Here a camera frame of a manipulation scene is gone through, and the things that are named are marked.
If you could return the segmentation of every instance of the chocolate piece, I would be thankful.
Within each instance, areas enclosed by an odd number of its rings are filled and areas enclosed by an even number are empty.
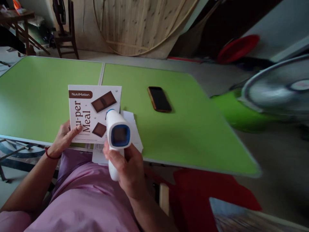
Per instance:
[[[113,96],[112,92],[104,94],[102,97],[99,97],[97,100],[93,101],[91,104],[97,113],[106,109],[107,107],[115,104],[117,101]]]
[[[103,105],[101,99],[97,99],[93,101],[92,103],[93,108],[96,110],[97,113],[105,109],[105,106]]]
[[[97,123],[96,127],[93,129],[92,133],[99,136],[103,137],[104,133],[106,132],[106,126],[104,126],[101,123]]]
[[[111,91],[104,94],[102,97],[100,97],[100,99],[101,99],[102,103],[106,106],[106,108],[117,102]]]

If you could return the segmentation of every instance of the white paper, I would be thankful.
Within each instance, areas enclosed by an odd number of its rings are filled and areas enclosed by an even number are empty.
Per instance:
[[[128,123],[130,123],[130,128],[132,130],[132,143],[137,148],[137,150],[142,153],[143,151],[143,145],[141,138],[139,136],[136,122],[134,119],[134,114],[128,111],[120,111],[120,114],[124,117],[125,120],[127,120]],[[94,144],[93,146],[93,154],[92,154],[92,162],[98,163],[100,165],[107,165],[108,160],[105,159],[105,156],[103,154],[103,148],[104,144]]]

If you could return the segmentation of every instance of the wooden table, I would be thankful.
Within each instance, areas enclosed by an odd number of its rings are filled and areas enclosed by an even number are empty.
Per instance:
[[[29,43],[31,43],[33,46],[35,46],[38,49],[44,50],[48,55],[50,53],[42,47],[34,38],[32,38],[28,33],[28,19],[34,18],[34,12],[28,11],[24,14],[18,14],[16,10],[8,10],[7,13],[0,14],[0,24],[7,24],[16,31],[16,37],[19,39],[19,35],[21,35],[25,39],[26,43],[26,54],[29,54]],[[24,21],[24,27],[23,30],[19,25],[19,21]]]

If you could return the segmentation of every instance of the green tabletop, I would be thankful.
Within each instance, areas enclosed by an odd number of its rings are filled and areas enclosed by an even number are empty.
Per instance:
[[[121,85],[145,160],[257,176],[259,167],[195,79],[186,73],[106,64],[103,85]],[[156,112],[148,86],[162,87],[171,113]]]
[[[0,137],[51,143],[70,118],[69,84],[97,85],[102,63],[25,57],[0,77]]]

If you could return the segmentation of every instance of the red cloth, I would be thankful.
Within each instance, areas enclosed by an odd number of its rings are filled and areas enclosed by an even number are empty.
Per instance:
[[[217,232],[209,198],[217,198],[251,210],[262,210],[253,193],[231,176],[215,172],[181,169],[174,173],[176,185],[145,171],[156,183],[170,188],[170,206],[175,224],[183,231]]]

